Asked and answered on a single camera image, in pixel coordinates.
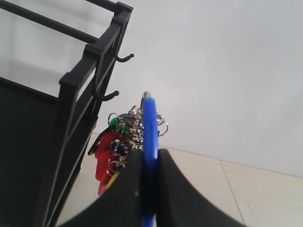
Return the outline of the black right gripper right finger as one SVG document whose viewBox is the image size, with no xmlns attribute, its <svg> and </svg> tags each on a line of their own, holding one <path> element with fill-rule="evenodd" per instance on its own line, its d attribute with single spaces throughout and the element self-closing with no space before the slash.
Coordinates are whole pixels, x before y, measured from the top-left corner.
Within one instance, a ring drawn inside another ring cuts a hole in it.
<svg viewBox="0 0 303 227">
<path fill-rule="evenodd" d="M 156 224 L 158 227 L 242 227 L 187 180 L 167 149 L 158 154 Z"/>
</svg>

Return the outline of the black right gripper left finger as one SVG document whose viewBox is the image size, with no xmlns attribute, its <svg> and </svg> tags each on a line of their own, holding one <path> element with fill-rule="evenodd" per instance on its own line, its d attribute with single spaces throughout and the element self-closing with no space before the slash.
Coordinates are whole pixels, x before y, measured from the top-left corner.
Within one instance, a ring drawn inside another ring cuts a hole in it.
<svg viewBox="0 0 303 227">
<path fill-rule="evenodd" d="M 95 202 L 63 227 L 140 227 L 143 153 L 133 151 L 125 168 Z"/>
</svg>

